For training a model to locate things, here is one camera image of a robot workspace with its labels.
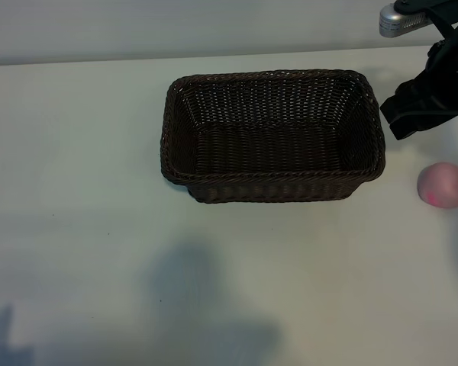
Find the basket bottom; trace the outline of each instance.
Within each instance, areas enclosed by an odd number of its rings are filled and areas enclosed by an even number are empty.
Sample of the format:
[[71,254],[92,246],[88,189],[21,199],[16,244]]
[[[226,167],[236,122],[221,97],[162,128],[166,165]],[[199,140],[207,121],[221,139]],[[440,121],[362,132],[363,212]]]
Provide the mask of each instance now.
[[339,136],[332,122],[275,123],[211,128],[197,136],[197,174],[341,170]]
[[315,202],[335,201],[349,197],[360,185],[328,185],[294,183],[284,185],[238,185],[224,187],[188,187],[198,202],[222,204],[226,202]]

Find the white wall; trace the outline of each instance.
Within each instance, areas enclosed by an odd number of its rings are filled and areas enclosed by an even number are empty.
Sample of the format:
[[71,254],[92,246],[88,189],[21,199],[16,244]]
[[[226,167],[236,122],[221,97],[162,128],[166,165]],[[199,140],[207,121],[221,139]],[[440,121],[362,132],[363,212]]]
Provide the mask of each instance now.
[[0,63],[428,45],[379,36],[389,0],[0,0]]

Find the basket rim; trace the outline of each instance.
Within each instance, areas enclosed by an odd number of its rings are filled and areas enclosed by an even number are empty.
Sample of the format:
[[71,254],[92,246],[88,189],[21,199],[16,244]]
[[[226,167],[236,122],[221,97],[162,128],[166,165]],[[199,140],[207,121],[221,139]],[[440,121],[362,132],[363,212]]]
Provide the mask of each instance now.
[[[369,99],[366,103],[373,104],[375,114],[370,118],[370,128],[373,130],[373,145],[376,151],[373,164],[367,169],[359,170],[312,170],[312,171],[280,171],[280,172],[232,172],[232,173],[209,173],[209,174],[196,174],[178,171],[174,165],[169,161],[169,142],[166,139],[168,127],[173,122],[171,115],[174,110],[174,103],[169,103],[170,100],[174,101],[178,92],[184,85],[191,82],[244,82],[252,80],[293,80],[293,79],[315,79],[315,78],[330,78],[342,76],[354,76],[355,79],[362,85],[363,93]],[[382,127],[380,124],[379,106],[375,95],[373,94],[372,87],[368,83],[366,77],[354,70],[342,69],[278,69],[274,71],[262,72],[238,72],[229,74],[199,74],[184,76],[177,79],[171,84],[167,98],[165,113],[163,116],[163,132],[161,137],[161,172],[163,176],[176,185],[231,185],[242,183],[255,183],[261,181],[265,183],[276,182],[295,182],[295,181],[334,181],[340,178],[345,178],[349,182],[365,182],[372,181],[378,178],[385,168],[385,137],[383,135]]]

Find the red ball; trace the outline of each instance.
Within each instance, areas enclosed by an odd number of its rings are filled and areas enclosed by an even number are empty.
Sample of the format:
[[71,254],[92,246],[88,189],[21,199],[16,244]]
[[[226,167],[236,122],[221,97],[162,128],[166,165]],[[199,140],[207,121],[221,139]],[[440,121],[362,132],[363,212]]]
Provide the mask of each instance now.
[[428,166],[419,175],[418,193],[435,207],[458,207],[458,166],[449,162]]

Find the brown wicker basket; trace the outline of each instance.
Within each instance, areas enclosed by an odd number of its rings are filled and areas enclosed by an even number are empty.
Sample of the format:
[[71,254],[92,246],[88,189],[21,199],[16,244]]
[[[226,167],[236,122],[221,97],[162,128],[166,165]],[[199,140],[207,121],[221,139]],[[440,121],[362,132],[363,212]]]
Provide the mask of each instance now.
[[168,91],[161,171],[197,201],[339,200],[384,167],[379,107],[358,72],[194,75]]

